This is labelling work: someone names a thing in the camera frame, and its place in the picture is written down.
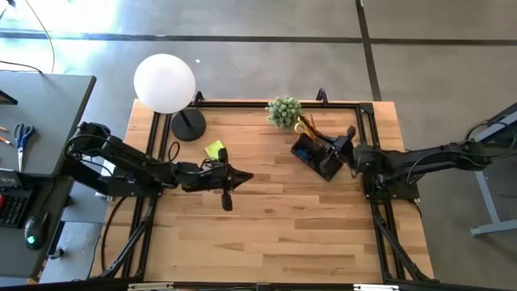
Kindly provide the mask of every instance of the green succulent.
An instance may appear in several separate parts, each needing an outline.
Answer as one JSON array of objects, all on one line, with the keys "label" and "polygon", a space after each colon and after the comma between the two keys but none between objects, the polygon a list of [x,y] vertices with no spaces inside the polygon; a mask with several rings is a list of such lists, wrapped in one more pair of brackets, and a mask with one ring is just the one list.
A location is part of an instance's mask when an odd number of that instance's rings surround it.
[{"label": "green succulent", "polygon": [[276,97],[266,106],[266,111],[269,112],[267,121],[284,130],[292,129],[298,117],[303,115],[300,101],[289,96]]}]

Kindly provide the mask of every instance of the black lamp stand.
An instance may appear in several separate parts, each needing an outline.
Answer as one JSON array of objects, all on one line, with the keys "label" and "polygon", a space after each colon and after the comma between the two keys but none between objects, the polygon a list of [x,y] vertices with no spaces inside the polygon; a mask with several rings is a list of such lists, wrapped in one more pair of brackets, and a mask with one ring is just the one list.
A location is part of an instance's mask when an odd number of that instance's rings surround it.
[{"label": "black lamp stand", "polygon": [[203,136],[207,129],[207,122],[200,111],[186,109],[172,118],[170,129],[180,141],[195,141]]}]

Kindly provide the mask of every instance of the scissors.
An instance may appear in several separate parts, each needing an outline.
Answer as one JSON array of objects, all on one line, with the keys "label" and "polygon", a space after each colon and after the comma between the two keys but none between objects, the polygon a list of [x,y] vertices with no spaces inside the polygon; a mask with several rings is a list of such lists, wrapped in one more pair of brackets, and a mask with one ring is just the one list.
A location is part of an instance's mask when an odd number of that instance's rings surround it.
[{"label": "scissors", "polygon": [[294,125],[294,131],[300,134],[305,133],[311,140],[316,141],[316,135],[309,126],[307,126],[306,119],[304,118],[298,117],[298,123]]},{"label": "scissors", "polygon": [[25,125],[23,123],[19,123],[15,125],[13,137],[16,140],[16,148],[18,149],[18,166],[20,172],[23,169],[23,150],[25,150],[25,146],[27,145],[29,138],[34,134],[35,131],[36,130],[32,124]]}]

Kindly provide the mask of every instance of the wooden table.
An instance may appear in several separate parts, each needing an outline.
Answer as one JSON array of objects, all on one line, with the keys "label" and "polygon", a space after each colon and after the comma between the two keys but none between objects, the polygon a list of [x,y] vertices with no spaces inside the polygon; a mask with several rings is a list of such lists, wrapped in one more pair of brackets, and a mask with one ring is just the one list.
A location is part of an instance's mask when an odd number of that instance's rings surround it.
[{"label": "wooden table", "polygon": [[[394,103],[373,104],[382,148],[404,150]],[[320,178],[290,154],[297,135],[269,124],[262,108],[200,110],[207,131],[197,141],[181,142],[177,160],[200,163],[207,158],[204,147],[221,140],[232,166],[254,173],[254,178],[233,193],[233,212],[221,208],[219,190],[165,191],[158,200],[145,281],[381,282],[372,214],[361,179],[352,179],[346,167],[330,182]],[[356,123],[355,113],[347,109],[305,113],[312,113],[317,128],[328,135],[343,134]],[[136,100],[125,142],[145,151],[152,118],[153,112]],[[107,235],[108,266],[127,242],[134,203],[128,198],[114,217]],[[401,245],[432,277],[417,209],[395,200],[393,211]],[[387,253],[394,274],[389,247]],[[135,267],[138,251],[133,258]],[[98,248],[92,276],[100,273],[99,261]]]}]

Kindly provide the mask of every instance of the gray floor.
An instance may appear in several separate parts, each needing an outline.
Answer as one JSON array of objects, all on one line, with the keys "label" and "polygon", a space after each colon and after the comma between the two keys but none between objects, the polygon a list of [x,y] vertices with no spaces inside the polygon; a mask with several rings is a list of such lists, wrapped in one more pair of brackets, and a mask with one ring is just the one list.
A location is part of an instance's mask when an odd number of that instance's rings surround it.
[{"label": "gray floor", "polygon": [[[361,36],[353,0],[48,0],[33,6],[55,32]],[[512,0],[364,0],[364,9],[371,37],[517,39]],[[40,29],[23,2],[0,19],[2,28]],[[134,70],[155,53],[181,57],[207,98],[313,99],[324,87],[332,100],[372,100],[361,44],[56,40],[54,45],[57,73],[99,79],[84,120],[104,123],[121,137],[136,97]],[[517,100],[517,46],[373,45],[372,51],[382,99],[395,101],[408,149],[458,141],[470,125]],[[0,39],[0,52],[2,60],[42,70],[51,65],[45,40]],[[435,277],[517,289],[517,231],[470,235],[470,227],[490,222],[473,173],[434,173],[418,186]],[[78,200],[89,194],[74,190]],[[515,218],[517,198],[494,200],[503,217]],[[103,220],[103,207],[91,215],[80,207],[67,211],[71,221],[89,223],[66,226],[60,244],[68,256],[49,262],[42,281],[84,278],[90,267],[100,231],[91,222]],[[81,239],[71,241],[72,234]],[[8,282],[0,278],[3,284]]]}]

